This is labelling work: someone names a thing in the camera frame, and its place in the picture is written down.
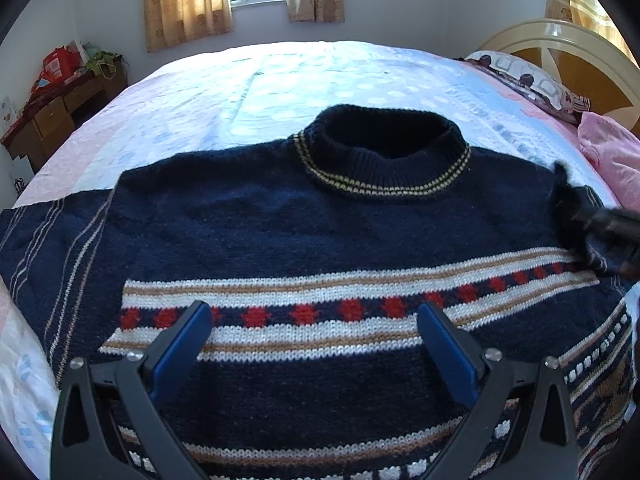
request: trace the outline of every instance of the patterned pillow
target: patterned pillow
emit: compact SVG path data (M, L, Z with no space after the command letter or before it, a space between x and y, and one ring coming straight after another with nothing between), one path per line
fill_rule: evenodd
M590 110L591 102L587 97L574 94L539 66L517 56L478 50L465 60L562 121L578 124L580 115Z

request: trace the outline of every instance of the sweater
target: sweater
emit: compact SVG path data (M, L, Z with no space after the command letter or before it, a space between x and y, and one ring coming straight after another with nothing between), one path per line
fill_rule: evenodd
M559 358L585 478L620 432L632 327L625 285L563 246L554 183L437 114L341 105L285 140L176 155L113 190L5 211L0 274L56 381L74 356L121 358L209 303L211 335L163 414L214 478L425 472L465 414L418 336L426 301L484 348Z

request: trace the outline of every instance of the turtleneck collar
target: turtleneck collar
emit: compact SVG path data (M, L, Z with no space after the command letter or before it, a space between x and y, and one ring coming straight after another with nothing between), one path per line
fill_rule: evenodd
M334 106L294 142L307 169L325 184L381 198L442 190L470 156L453 122L418 110Z

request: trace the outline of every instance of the wooden headboard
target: wooden headboard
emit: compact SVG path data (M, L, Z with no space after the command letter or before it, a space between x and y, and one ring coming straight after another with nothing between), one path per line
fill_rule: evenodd
M500 32L481 49L534 63L591 99L593 112L615 119L640 137L640 70L595 32L569 22L536 20Z

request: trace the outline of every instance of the screw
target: screw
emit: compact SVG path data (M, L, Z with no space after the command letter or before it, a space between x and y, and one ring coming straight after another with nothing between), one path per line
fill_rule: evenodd
M133 362L140 361L143 355L144 354L142 352L132 350L131 352L127 352L127 360Z
M547 368L551 368L552 370L557 370L560 366L560 361L558 361L558 359L556 359L555 357L549 355L545 357L545 366Z
M71 362L69 363L69 367L72 370L79 370L83 366L84 366L84 359L82 359L81 357L74 357L73 359L71 359Z
M500 352L497 348L487 348L484 351L484 357L486 357L489 361L497 363L500 359L502 359L502 352Z

